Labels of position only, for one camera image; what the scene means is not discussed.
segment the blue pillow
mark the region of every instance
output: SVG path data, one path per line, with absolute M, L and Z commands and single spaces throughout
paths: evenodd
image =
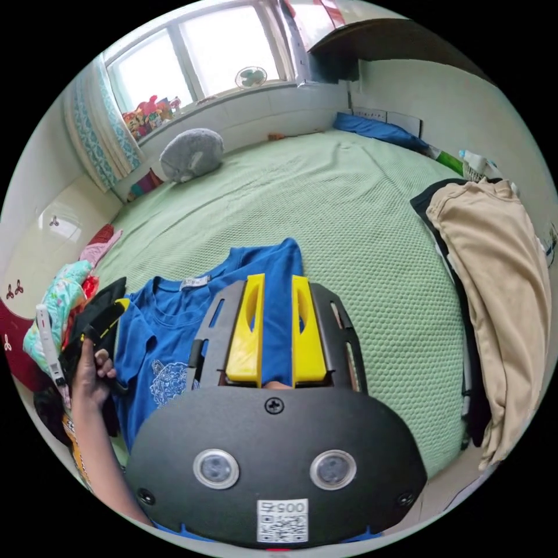
M 389 144 L 399 145 L 399 147 L 422 154 L 428 151 L 429 148 L 425 141 L 413 134 L 409 134 L 409 132 L 395 124 L 386 124 L 385 122 L 371 120 L 362 116 L 338 112 L 335 122 L 333 122 L 333 127 L 343 132 L 353 132 L 365 138 L 373 138 Z

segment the beige pants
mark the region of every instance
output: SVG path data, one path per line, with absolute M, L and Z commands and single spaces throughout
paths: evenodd
M 550 337 L 550 279 L 525 208 L 508 181 L 448 184 L 427 216 L 467 293 L 492 420 L 480 469 L 517 442 L 541 391 Z

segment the qr code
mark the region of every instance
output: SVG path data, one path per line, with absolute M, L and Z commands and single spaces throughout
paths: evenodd
M 257 541 L 267 543 L 307 542 L 307 500 L 259 500 Z

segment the blue t-shirt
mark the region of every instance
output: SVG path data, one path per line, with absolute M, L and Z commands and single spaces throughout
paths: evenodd
M 180 289 L 182 281 L 154 277 L 130 294 L 119 323 L 115 355 L 117 379 L 130 390 L 115 396 L 120 428 L 128 451 L 151 413 L 186 387 L 192 342 L 214 296 L 248 275 L 265 273 L 262 383 L 291 385 L 291 284 L 302 275 L 298 244 L 232 248 L 228 258 L 203 276 L 202 287 Z

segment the screw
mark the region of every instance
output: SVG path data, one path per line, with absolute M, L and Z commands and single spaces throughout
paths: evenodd
M 409 507 L 414 502 L 414 496 L 412 492 L 404 492 L 400 497 L 397 498 L 397 505 L 400 507 Z
M 138 498 L 148 506 L 153 506 L 153 504 L 155 504 L 155 497 L 145 488 L 140 488 L 138 490 Z
M 266 411 L 269 414 L 279 414 L 285 408 L 285 405 L 278 397 L 271 397 L 266 401 Z

